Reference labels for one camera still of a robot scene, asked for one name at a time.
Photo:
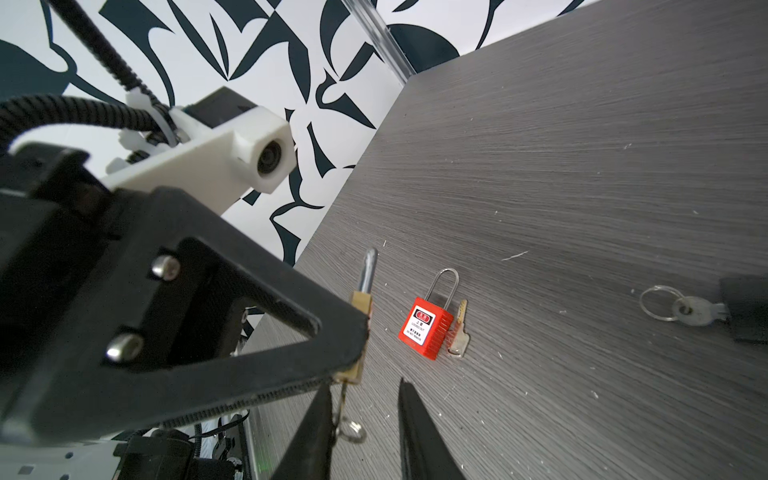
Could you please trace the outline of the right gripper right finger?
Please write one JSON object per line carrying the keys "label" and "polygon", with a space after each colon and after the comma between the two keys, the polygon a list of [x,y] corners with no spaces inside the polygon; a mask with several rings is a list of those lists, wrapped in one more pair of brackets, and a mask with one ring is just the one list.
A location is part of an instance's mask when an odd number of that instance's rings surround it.
{"label": "right gripper right finger", "polygon": [[404,379],[399,384],[398,419],[403,479],[464,479],[414,385]]}

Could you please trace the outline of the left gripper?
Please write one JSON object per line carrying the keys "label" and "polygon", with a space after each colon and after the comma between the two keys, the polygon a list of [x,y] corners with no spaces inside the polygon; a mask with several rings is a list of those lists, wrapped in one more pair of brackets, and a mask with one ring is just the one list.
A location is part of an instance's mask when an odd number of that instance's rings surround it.
{"label": "left gripper", "polygon": [[1,157],[1,381],[18,384],[107,246],[117,219],[150,192],[111,191],[85,167],[88,155],[31,143]]}

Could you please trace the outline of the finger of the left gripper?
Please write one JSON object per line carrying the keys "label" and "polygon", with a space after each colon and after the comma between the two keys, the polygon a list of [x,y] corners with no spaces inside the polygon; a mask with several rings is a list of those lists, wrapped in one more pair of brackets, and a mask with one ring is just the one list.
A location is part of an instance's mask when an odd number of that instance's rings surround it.
{"label": "finger of the left gripper", "polygon": [[1,439],[57,445],[179,426],[316,388],[364,316],[196,201],[159,188],[111,242],[18,384]]}

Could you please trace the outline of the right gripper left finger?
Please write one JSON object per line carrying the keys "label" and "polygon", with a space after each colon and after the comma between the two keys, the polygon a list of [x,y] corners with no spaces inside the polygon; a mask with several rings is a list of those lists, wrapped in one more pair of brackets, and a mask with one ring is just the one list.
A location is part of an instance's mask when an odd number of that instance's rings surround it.
{"label": "right gripper left finger", "polygon": [[334,445],[333,400],[328,384],[316,392],[271,479],[319,479],[330,476]]}

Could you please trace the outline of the small silver padlock key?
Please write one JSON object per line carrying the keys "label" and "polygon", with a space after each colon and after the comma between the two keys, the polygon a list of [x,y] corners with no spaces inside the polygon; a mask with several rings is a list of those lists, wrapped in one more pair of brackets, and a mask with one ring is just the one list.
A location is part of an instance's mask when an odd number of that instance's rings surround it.
{"label": "small silver padlock key", "polygon": [[364,425],[346,415],[346,404],[349,384],[341,383],[339,400],[334,414],[333,443],[344,441],[354,445],[363,444],[367,440],[367,430]]}

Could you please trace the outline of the silver brass key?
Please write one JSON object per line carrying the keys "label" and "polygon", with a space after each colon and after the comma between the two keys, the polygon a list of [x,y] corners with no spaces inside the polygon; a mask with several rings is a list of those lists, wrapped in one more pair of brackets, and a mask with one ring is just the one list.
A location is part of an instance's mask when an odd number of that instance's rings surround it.
{"label": "silver brass key", "polygon": [[464,299],[459,304],[456,325],[446,348],[447,353],[453,358],[462,358],[471,340],[471,336],[467,333],[465,327],[467,309],[468,300]]}

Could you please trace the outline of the red padlock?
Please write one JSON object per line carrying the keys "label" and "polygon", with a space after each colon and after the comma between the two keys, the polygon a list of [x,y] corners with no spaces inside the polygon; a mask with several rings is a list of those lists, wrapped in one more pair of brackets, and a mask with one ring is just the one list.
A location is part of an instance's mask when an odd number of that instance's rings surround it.
{"label": "red padlock", "polygon": [[[443,306],[430,301],[435,287],[445,274],[453,275],[453,284],[445,297]],[[416,297],[409,314],[398,332],[398,339],[419,355],[436,360],[445,337],[454,321],[449,311],[453,297],[460,283],[459,272],[454,268],[444,268],[434,277],[426,294]]]}

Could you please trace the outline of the large brass padlock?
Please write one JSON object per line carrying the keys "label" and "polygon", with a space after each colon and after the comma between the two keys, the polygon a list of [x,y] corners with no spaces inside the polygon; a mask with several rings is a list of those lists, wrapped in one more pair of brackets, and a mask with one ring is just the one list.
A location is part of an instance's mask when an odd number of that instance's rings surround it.
{"label": "large brass padlock", "polygon": [[364,327],[363,343],[356,361],[347,369],[335,374],[334,381],[337,383],[357,385],[362,381],[364,362],[371,330],[373,312],[372,287],[377,261],[378,250],[375,247],[367,249],[364,255],[363,268],[357,289],[354,290],[350,296],[350,305],[364,316],[364,322],[362,323],[362,326]]}

